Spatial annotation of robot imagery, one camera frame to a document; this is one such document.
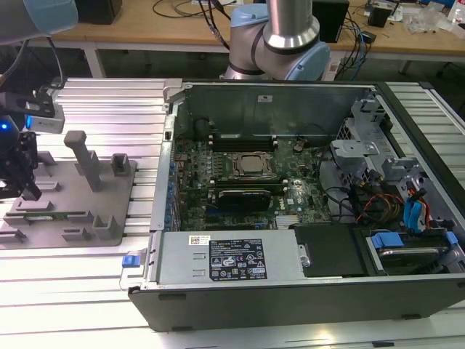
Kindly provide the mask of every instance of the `gray slot holder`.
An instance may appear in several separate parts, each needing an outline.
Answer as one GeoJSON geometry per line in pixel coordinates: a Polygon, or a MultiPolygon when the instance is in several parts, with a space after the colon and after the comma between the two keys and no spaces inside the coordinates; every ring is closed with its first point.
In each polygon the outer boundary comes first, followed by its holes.
{"type": "Polygon", "coordinates": [[[65,145],[77,162],[38,154],[41,163],[34,174],[42,197],[15,200],[0,229],[0,249],[121,243],[137,163],[126,154],[99,161],[95,152],[87,150],[85,139],[82,131],[66,134],[65,145]]]}

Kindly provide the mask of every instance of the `warning label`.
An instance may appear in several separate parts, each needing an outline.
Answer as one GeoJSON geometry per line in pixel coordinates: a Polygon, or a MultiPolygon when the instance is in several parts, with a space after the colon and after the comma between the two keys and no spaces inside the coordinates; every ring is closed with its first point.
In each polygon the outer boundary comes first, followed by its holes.
{"type": "Polygon", "coordinates": [[[213,281],[267,278],[263,244],[249,240],[210,240],[210,279],[213,281]]]}

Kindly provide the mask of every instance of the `blue cable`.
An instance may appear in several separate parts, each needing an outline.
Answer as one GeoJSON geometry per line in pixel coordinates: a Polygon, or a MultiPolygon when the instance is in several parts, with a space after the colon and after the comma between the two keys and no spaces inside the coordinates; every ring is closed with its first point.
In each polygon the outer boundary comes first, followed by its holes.
{"type": "Polygon", "coordinates": [[[358,35],[360,35],[360,56],[357,60],[357,67],[355,68],[354,70],[354,73],[352,74],[352,76],[350,77],[350,81],[352,81],[356,75],[358,74],[360,68],[362,68],[362,62],[364,60],[364,55],[365,55],[365,40],[363,40],[363,34],[362,32],[360,31],[359,28],[355,28],[358,32],[358,35]]]}

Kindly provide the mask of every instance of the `screw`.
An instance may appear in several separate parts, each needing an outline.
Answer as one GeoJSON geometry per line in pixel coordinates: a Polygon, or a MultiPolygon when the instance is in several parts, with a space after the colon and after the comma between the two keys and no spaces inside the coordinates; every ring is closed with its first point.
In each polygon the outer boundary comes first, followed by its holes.
{"type": "Polygon", "coordinates": [[[307,256],[300,256],[300,262],[302,263],[303,267],[309,267],[310,266],[310,259],[307,256]]]}

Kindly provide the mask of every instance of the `motherboard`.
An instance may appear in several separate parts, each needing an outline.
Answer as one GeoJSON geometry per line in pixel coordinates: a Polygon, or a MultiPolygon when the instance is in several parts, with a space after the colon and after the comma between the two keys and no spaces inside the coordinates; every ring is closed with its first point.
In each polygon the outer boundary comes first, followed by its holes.
{"type": "Polygon", "coordinates": [[[295,138],[260,151],[237,148],[177,139],[181,230],[287,229],[331,220],[316,175],[318,148],[295,138]]]}

